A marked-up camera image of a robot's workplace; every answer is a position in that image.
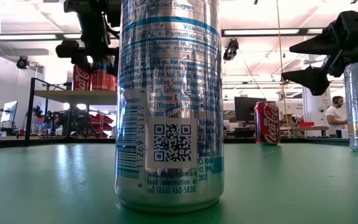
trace white wall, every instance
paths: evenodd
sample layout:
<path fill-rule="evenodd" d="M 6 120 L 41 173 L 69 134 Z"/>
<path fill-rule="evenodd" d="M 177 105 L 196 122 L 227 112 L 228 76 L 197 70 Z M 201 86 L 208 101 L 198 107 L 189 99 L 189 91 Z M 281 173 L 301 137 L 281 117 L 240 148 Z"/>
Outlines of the white wall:
<path fill-rule="evenodd" d="M 25 113 L 28 109 L 30 96 L 30 79 L 35 77 L 35 71 L 27 69 L 20 70 L 16 67 L 16 63 L 0 57 L 0 108 L 4 107 L 4 103 L 10 101 L 18 101 L 15 116 L 15 124 L 17 128 L 22 128 Z M 37 78 L 43 79 L 44 75 L 37 74 Z M 36 89 L 45 89 L 41 83 L 36 83 Z M 38 96 L 34 97 L 34 106 L 40 103 L 42 107 L 45 105 L 45 99 Z"/>

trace person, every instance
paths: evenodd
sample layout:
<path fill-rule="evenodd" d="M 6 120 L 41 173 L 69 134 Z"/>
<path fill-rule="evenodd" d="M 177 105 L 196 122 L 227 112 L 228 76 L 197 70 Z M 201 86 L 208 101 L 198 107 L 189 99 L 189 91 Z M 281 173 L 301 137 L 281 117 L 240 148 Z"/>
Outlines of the person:
<path fill-rule="evenodd" d="M 347 124 L 347 120 L 342 120 L 338 112 L 338 109 L 341 108 L 342 105 L 343 97 L 334 96 L 333 105 L 326 110 L 326 120 L 329 128 L 327 134 L 329 134 L 329 137 L 338 138 L 337 130 L 344 129 L 344 125 Z"/>

